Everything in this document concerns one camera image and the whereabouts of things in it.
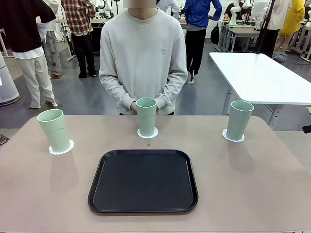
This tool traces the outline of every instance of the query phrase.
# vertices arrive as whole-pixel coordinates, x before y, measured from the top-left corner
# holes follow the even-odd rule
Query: sweatshirt
[[[180,23],[158,10],[147,20],[127,10],[107,22],[101,34],[99,78],[122,114],[143,97],[156,100],[159,115],[175,110],[188,77],[186,46]]]

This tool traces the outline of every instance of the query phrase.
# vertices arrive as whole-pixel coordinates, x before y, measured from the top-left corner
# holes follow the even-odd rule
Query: hand
[[[131,110],[133,113],[137,114],[136,101],[134,101],[134,102],[131,104],[130,110]]]

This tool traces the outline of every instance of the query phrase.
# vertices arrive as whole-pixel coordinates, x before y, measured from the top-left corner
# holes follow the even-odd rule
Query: black pole
[[[259,45],[257,47],[257,51],[256,51],[256,54],[260,54],[260,51],[261,51],[261,47],[262,47],[262,44],[264,42],[264,38],[266,36],[266,32],[267,32],[267,28],[268,28],[268,25],[269,25],[269,22],[270,22],[270,19],[271,19],[271,14],[272,14],[272,10],[273,10],[273,6],[274,6],[274,2],[276,0],[271,0],[271,6],[270,6],[270,9],[269,9],[269,12],[268,12],[268,15],[267,17],[264,19],[263,21],[263,24],[262,24],[262,28],[261,27],[261,30],[262,30],[262,36],[260,38],[260,41],[258,41]]]
[[[116,5],[117,5],[117,15],[118,15],[119,14],[118,1],[116,1]]]

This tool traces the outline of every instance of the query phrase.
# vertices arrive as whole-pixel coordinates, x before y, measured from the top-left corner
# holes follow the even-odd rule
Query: black pants
[[[74,46],[74,51],[76,53],[80,74],[79,77],[86,77],[86,62],[87,62],[87,70],[90,75],[96,74],[95,66],[94,66],[94,56],[93,56],[93,41],[91,34],[76,36],[74,34],[71,35],[72,43]]]
[[[256,51],[258,50],[259,44],[262,42],[260,53],[266,54],[268,57],[272,57],[274,47],[276,45],[276,39],[279,30],[269,30],[267,29],[266,34],[263,38],[263,30],[260,31],[258,41],[256,44]]]
[[[186,34],[187,70],[194,75],[199,73],[201,66],[205,36],[205,29]]]
[[[167,114],[167,116],[174,116],[174,112],[170,113],[170,114]]]

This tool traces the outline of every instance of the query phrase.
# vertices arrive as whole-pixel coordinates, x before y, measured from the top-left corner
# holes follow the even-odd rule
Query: plastic cup
[[[50,109],[37,116],[53,151],[64,152],[70,147],[64,113],[59,109]]]
[[[142,136],[149,137],[155,133],[156,125],[156,100],[141,98],[136,101],[139,116],[139,131]]]
[[[229,139],[234,141],[241,140],[253,110],[254,106],[245,101],[238,100],[231,103],[227,129],[227,137]]]

